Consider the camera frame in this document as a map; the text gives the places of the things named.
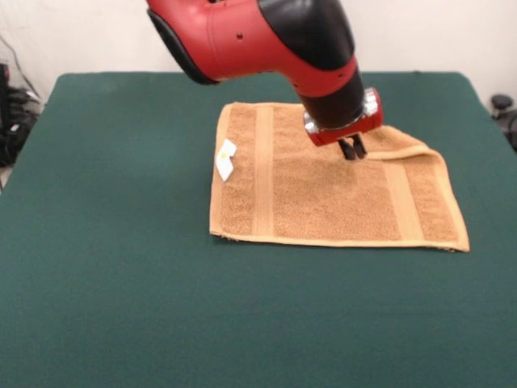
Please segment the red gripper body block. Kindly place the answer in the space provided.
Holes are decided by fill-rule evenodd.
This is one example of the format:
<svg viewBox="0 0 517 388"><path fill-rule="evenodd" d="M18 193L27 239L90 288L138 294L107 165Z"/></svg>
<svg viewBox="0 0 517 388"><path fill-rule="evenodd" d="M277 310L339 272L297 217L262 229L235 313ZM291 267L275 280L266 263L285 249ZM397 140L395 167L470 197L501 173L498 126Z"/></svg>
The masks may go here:
<svg viewBox="0 0 517 388"><path fill-rule="evenodd" d="M337 129L324 129L309 116L309 138L316 146L327 146L344 137L353 137L379 128L384 119L383 107L377 89L366 89L363 110L350 124Z"/></svg>

